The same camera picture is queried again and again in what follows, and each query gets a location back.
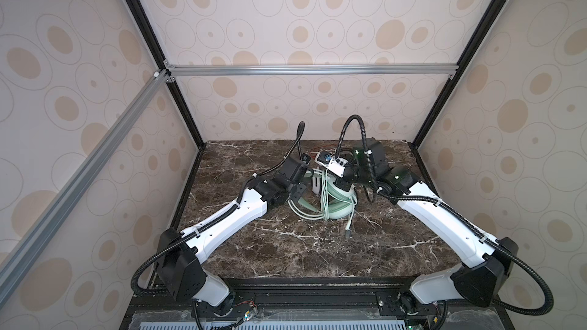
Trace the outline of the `mint green headphones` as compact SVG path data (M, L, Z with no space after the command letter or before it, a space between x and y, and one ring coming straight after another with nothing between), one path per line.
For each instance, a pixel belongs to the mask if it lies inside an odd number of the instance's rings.
M304 179L311 180L312 172L306 172ZM295 203L287 201L290 210L299 217L310 220L339 220L347 218L347 230L353 222L358 197L354 189L348 192L342 191L335 186L335 178L326 171L323 172L323 190L319 197L319 208L314 207L302 197Z

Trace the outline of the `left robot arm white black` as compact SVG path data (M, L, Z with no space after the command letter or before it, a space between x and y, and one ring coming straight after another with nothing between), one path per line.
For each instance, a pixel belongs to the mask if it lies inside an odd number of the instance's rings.
M156 254L148 258L131 278L131 289L138 296L169 293L178 303L199 301L227 313L234 303L229 285L202 264L226 240L270 208L288 201L297 202L305 183L281 185L274 179L258 177L242 188L237 199L203 222L182 232L166 230Z

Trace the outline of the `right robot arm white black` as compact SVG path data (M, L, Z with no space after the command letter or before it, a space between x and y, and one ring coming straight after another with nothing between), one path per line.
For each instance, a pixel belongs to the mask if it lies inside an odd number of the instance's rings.
M441 238L460 259L450 269L416 277L410 295L421 304L464 299L477 307L501 306L526 316L542 316L554 305L553 293L546 281L518 258L518 246L510 238L498 239L474 225L438 197L418 175L405 167L388 167L380 175L370 176L359 167L335 167L334 175L343 188L362 185L418 218ZM513 267L531 276L541 288L544 304L521 308L497 298Z

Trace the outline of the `white black headphones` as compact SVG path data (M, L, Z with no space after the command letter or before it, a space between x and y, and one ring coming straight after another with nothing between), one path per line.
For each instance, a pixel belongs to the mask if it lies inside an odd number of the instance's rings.
M311 177L312 191L315 195L320 196L323 190L323 172L314 170Z

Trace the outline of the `horizontal aluminium frame bar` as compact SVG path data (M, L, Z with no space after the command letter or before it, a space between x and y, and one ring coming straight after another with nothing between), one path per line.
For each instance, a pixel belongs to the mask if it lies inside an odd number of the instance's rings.
M170 65L172 76L342 76L390 74L454 74L457 64L324 64L324 65Z

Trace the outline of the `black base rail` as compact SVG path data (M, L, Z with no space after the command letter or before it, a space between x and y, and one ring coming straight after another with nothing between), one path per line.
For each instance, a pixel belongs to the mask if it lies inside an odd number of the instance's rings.
M175 302L169 295L136 296L122 329L512 329L506 311L463 299L401 309L405 277L257 278L229 281L235 293L228 314Z

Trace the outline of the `left slanted aluminium frame bar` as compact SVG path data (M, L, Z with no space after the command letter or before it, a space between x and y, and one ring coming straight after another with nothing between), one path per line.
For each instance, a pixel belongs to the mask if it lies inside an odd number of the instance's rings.
M6 305L170 74L161 69L147 82L2 265L1 306Z

